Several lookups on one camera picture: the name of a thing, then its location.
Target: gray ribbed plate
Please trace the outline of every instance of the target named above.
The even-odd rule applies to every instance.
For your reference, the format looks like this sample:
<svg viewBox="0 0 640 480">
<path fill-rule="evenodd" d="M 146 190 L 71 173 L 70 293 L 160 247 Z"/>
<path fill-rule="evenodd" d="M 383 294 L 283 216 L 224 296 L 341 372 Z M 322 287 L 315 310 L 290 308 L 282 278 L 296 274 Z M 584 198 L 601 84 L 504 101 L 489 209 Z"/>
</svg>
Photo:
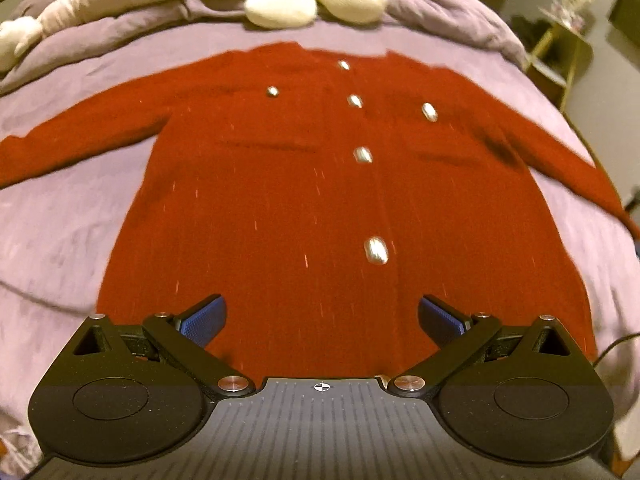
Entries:
<svg viewBox="0 0 640 480">
<path fill-rule="evenodd" d="M 95 468 L 50 460 L 34 480 L 612 480 L 591 458 L 553 468 L 486 459 L 453 440 L 424 402 L 373 379 L 269 379 L 220 402 L 179 449 L 146 463 Z"/>
</svg>

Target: bedspread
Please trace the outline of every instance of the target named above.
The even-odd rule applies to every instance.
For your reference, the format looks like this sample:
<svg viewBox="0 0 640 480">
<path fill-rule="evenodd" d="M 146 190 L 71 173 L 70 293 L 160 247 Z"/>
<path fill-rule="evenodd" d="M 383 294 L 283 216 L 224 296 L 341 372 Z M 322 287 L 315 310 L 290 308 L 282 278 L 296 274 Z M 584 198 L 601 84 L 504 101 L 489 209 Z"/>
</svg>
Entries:
<svg viewBox="0 0 640 480">
<path fill-rule="evenodd" d="M 297 41 L 359 56 L 387 50 L 448 66 L 484 87 L 590 161 L 561 114 L 497 52 L 482 52 L 407 28 L 357 30 L 316 22 L 303 30 L 257 32 L 241 23 L 193 23 L 145 36 L 95 59 L 60 67 L 2 98 L 0 138 L 26 134 L 42 121 L 115 84 L 226 50 Z M 38 380 L 82 318 L 92 310 L 116 236 L 140 186 L 154 140 L 97 156 L 0 191 L 0 408 L 25 421 Z M 640 264 L 626 229 L 557 182 L 534 173 L 562 241 L 590 298 L 598 348 L 640 330 Z M 552 298 L 541 298 L 543 301 Z M 33 345 L 25 352 L 24 333 Z M 630 342 L 600 365 L 616 403 L 628 411 L 638 396 L 640 348 Z"/>
</svg>

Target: red coat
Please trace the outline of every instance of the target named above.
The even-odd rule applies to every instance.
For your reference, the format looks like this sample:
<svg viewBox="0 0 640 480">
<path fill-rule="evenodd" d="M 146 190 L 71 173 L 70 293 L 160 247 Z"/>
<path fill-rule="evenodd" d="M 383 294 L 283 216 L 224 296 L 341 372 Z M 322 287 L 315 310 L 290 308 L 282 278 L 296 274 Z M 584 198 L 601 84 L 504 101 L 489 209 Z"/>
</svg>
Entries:
<svg viewBox="0 0 640 480">
<path fill-rule="evenodd" d="M 156 133 L 97 309 L 135 323 L 223 294 L 210 350 L 258 382 L 411 367 L 434 351 L 423 294 L 507 324 L 555 314 L 593 356 L 584 285 L 527 166 L 638 234 L 601 171 L 459 74 L 296 44 L 87 99 L 0 143 L 0 187 Z"/>
</svg>

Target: cord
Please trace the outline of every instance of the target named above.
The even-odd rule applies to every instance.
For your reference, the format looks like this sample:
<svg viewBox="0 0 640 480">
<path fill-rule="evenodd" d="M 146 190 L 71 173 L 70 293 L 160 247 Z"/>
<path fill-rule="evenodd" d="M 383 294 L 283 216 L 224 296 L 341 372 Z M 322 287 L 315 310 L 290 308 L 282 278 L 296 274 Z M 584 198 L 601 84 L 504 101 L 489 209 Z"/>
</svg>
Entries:
<svg viewBox="0 0 640 480">
<path fill-rule="evenodd" d="M 633 339 L 633 338 L 636 338 L 636 337 L 640 337 L 640 332 L 635 332 L 633 334 L 628 334 L 628 335 L 620 337 L 619 339 L 616 339 L 613 343 L 611 343 L 609 346 L 607 346 L 606 350 L 602 354 L 600 354 L 600 356 L 593 362 L 593 367 L 595 368 L 596 366 L 598 366 L 600 364 L 600 361 L 602 361 L 604 359 L 604 357 L 610 351 L 612 351 L 616 346 L 618 346 L 620 343 L 623 343 L 625 341 L 629 341 L 630 339 Z"/>
</svg>

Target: bed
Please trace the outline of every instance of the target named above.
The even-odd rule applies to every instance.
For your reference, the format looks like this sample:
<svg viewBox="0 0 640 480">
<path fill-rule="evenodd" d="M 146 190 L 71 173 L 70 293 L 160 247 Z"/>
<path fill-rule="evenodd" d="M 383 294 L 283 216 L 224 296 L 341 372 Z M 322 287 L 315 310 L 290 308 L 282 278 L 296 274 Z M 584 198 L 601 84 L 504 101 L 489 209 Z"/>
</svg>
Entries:
<svg viewBox="0 0 640 480">
<path fill-rule="evenodd" d="M 476 0 L 389 0 L 383 23 L 354 28 L 324 16 L 300 30 L 247 27 L 231 0 L 176 0 L 61 31 L 0 80 L 0 140 L 120 83 L 230 50 L 280 42 L 336 54 L 395 52 L 481 86 L 593 164 L 565 119 L 527 80 L 524 50 Z M 84 318 L 95 312 L 111 250 L 145 175 L 156 138 L 0 190 L 0 415 L 25 426 L 30 395 Z M 531 170 L 584 282 L 598 352 L 640 331 L 640 263 L 623 224 Z M 597 368 L 616 407 L 623 455 L 640 392 L 640 344 Z"/>
</svg>

